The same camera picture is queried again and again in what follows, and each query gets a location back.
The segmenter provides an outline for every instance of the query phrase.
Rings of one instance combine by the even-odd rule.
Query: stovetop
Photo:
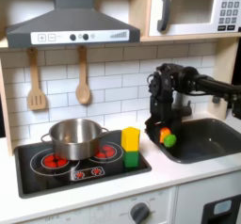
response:
[[[31,198],[151,170],[141,154],[134,167],[126,166],[124,155],[121,131],[103,136],[100,151],[82,161],[59,158],[51,142],[20,146],[15,150],[19,195]]]

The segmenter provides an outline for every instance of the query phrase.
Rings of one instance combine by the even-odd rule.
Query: wall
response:
[[[31,78],[26,51],[0,51],[11,137],[27,143],[40,141],[54,123],[71,118],[95,120],[109,129],[128,125],[143,128],[150,116],[147,77],[164,62],[194,66],[201,73],[212,75],[216,43],[179,41],[91,46],[88,48],[88,84],[92,93],[89,105],[81,105],[75,98],[79,83],[76,48],[40,48],[40,86],[48,101],[48,107],[41,111],[27,108]],[[185,103],[190,99],[193,111],[202,111],[208,98],[189,97]]]
[[[103,13],[128,23],[128,0],[95,0]],[[0,0],[1,32],[11,24],[34,18],[54,9],[53,0]],[[216,43],[178,41],[143,44],[106,44],[88,48],[88,83],[92,102],[84,106],[75,99],[78,85],[78,54],[74,47],[40,48],[40,85],[48,107],[30,111],[26,97],[31,88],[30,70],[24,49],[0,49],[8,98],[8,117],[15,145],[40,141],[40,136],[60,120],[88,118],[109,129],[137,125],[149,117],[147,77],[163,62],[195,66],[213,74]],[[194,111],[207,106],[208,97],[192,97]]]

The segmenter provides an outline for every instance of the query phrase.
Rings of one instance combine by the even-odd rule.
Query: microwave keypad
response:
[[[218,23],[221,25],[218,26],[218,31],[235,30],[239,7],[240,0],[222,0],[220,18],[218,21]]]

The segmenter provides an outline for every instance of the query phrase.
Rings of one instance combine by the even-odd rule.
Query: white countertop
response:
[[[208,117],[212,116],[203,113],[195,119]],[[230,119],[229,124],[236,126],[237,123]],[[18,194],[15,158],[8,156],[7,142],[0,139],[0,223],[57,214],[241,169],[241,153],[189,165],[172,162],[144,133],[141,134],[140,150],[152,171],[25,200]]]

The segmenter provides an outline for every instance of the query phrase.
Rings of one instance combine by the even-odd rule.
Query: pot handle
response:
[[[106,128],[104,128],[104,127],[102,127],[102,130],[106,130],[106,132],[101,133],[100,137],[105,136],[105,135],[106,135],[106,134],[109,132],[109,130],[108,130],[108,129],[106,129]]]
[[[44,140],[44,138],[45,138],[46,136],[49,136],[49,134],[43,135],[43,136],[41,137],[41,142],[43,142],[43,143],[48,143],[48,142],[49,142],[49,141],[45,141],[45,140]]]

